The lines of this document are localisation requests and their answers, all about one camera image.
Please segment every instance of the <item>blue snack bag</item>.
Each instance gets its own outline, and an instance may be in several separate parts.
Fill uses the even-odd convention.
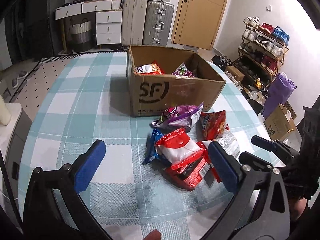
[[[152,162],[154,159],[162,161],[166,165],[171,165],[164,155],[159,155],[155,150],[155,143],[160,140],[164,134],[158,129],[153,129],[150,139],[147,142],[147,155],[143,161],[143,164]]]

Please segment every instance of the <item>wooden door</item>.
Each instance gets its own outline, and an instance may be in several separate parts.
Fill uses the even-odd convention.
[[[179,0],[173,43],[212,49],[227,0]]]

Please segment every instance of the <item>brown box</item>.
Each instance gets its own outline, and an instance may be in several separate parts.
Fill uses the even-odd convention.
[[[177,78],[174,75],[140,75],[136,66],[156,61],[165,73],[172,73],[183,62],[200,78]],[[198,54],[191,50],[156,46],[130,46],[127,53],[127,79],[133,114],[160,115],[178,105],[199,105],[208,111],[226,81]]]
[[[244,74],[234,66],[227,66],[225,72],[227,71],[231,73],[238,82],[241,82],[244,78]]]
[[[292,118],[288,121],[285,114],[287,108],[283,105],[278,105],[271,115],[264,121],[268,134],[271,140],[284,141],[291,132],[296,131],[297,127]]]

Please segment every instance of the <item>suitcase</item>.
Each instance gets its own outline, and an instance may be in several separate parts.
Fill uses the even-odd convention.
[[[143,44],[167,46],[173,11],[173,4],[158,1],[148,2]]]
[[[121,44],[142,45],[147,0],[124,0],[122,10]]]

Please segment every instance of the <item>door frame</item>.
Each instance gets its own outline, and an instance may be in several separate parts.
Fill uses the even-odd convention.
[[[175,36],[176,36],[178,21],[179,21],[180,13],[181,13],[182,2],[183,2],[183,0],[179,0],[178,6],[177,6],[177,11],[176,11],[176,16],[174,18],[173,29],[172,29],[172,33],[171,33],[172,43],[174,43],[174,39],[175,39]],[[224,15],[224,11],[225,11],[226,5],[227,5],[227,0],[224,0],[222,11],[221,11],[221,15],[220,15],[220,19],[219,19],[219,23],[218,23],[217,29],[216,29],[216,31],[214,33],[214,36],[212,37],[212,43],[211,43],[212,47],[211,47],[211,49],[213,48],[214,42],[215,42],[215,40],[217,38],[218,30],[220,28],[220,24],[221,24],[223,15]]]

